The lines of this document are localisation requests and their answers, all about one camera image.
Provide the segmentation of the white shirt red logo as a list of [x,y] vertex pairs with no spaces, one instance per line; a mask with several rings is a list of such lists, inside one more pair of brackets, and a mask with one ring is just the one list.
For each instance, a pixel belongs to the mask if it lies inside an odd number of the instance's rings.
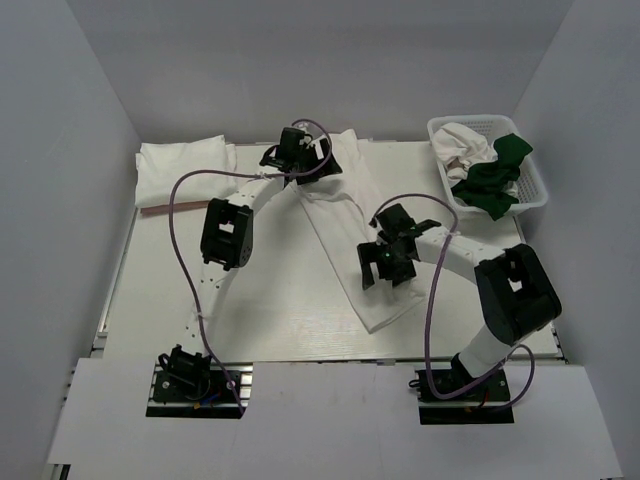
[[366,330],[374,333],[423,301],[426,286],[415,278],[397,287],[378,280],[373,287],[362,288],[357,246],[376,239],[369,221],[383,197],[366,166],[356,132],[349,129],[331,139],[342,172],[298,186],[296,193],[351,306]]

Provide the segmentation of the plain white t shirt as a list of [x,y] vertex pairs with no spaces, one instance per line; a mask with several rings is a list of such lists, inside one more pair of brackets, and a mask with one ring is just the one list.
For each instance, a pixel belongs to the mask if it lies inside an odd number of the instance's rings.
[[498,158],[483,135],[460,123],[443,125],[431,137],[431,144],[450,187],[466,180],[474,165],[493,163]]

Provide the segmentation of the dark green t shirt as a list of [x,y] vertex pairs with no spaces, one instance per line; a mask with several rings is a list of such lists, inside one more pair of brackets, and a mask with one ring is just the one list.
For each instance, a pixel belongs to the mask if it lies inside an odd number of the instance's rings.
[[520,166],[533,148],[514,133],[496,139],[493,148],[497,159],[471,166],[467,178],[451,191],[456,199],[483,210],[492,220],[499,220],[519,202],[515,195],[507,192],[507,187],[519,179]]

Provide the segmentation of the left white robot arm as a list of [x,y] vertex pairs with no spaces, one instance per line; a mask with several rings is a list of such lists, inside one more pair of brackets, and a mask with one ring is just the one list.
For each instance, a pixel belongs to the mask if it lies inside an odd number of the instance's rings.
[[[182,175],[172,187],[169,197],[169,236],[194,300],[193,322],[198,327],[196,337],[202,343],[194,350],[205,351],[220,370],[224,370],[225,366],[209,343],[209,332],[219,316],[231,283],[251,257],[257,214],[289,184],[310,184],[341,172],[335,160],[330,134],[318,122],[302,118],[282,130],[279,142],[263,153],[256,172],[249,174],[199,169]],[[246,181],[229,197],[213,198],[207,204],[200,239],[205,279],[200,287],[195,285],[180,253],[174,224],[178,190],[182,183],[198,175],[218,175]]]

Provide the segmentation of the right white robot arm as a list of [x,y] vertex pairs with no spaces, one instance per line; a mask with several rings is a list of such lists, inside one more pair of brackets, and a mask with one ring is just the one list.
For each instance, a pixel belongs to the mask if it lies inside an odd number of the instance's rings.
[[477,288],[484,324],[451,361],[453,391],[439,390],[433,376],[426,376],[439,400],[477,397],[523,340],[562,312],[542,263],[526,244],[483,244],[435,220],[416,222],[400,204],[378,212],[371,224],[378,230],[376,240],[357,247],[363,289],[376,280],[397,287],[415,278],[416,263],[432,264],[437,273],[453,272]]

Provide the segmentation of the folded white shirt stack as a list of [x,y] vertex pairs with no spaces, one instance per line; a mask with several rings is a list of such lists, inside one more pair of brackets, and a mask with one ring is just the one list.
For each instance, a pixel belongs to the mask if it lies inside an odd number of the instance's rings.
[[237,168],[236,147],[222,135],[190,143],[144,143],[135,155],[135,165],[139,209],[167,205],[177,180],[196,170],[201,173],[181,183],[177,204],[223,198],[237,188],[237,179],[229,175]]

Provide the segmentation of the white plastic basket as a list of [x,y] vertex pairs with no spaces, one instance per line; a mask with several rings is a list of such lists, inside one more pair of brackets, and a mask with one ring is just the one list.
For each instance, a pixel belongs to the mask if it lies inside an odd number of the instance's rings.
[[[430,119],[427,123],[430,141],[433,134],[439,128],[450,122],[460,123],[474,130],[478,134],[483,135],[492,147],[496,139],[511,133],[520,137],[520,133],[517,130],[516,125],[510,118],[503,115],[479,114],[445,116]],[[519,179],[507,187],[507,192],[511,195],[515,195],[519,202],[512,205],[505,216],[516,216],[528,209],[541,207],[547,202],[548,194],[541,177],[534,166],[531,153],[525,157],[520,166]],[[489,215],[479,208],[468,206],[461,200],[456,199],[451,191],[452,187],[448,184],[444,167],[440,164],[437,158],[436,163],[444,184],[446,198],[452,208],[463,213]]]

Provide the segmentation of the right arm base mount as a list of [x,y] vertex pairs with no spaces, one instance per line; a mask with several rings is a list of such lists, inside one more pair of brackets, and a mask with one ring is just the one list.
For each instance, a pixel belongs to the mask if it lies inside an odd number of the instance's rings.
[[499,371],[474,389],[449,400],[436,398],[428,388],[426,371],[418,370],[408,388],[418,398],[423,426],[506,425],[514,423],[513,409],[503,407],[511,401],[506,375]]

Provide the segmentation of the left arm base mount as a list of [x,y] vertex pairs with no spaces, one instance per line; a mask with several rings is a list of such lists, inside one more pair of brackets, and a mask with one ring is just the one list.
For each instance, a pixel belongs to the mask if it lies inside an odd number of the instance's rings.
[[196,393],[172,378],[159,365],[155,366],[146,407],[148,418],[173,419],[240,419],[235,395],[248,407],[253,382],[250,367],[230,369],[229,382],[218,368],[211,368],[210,379]]

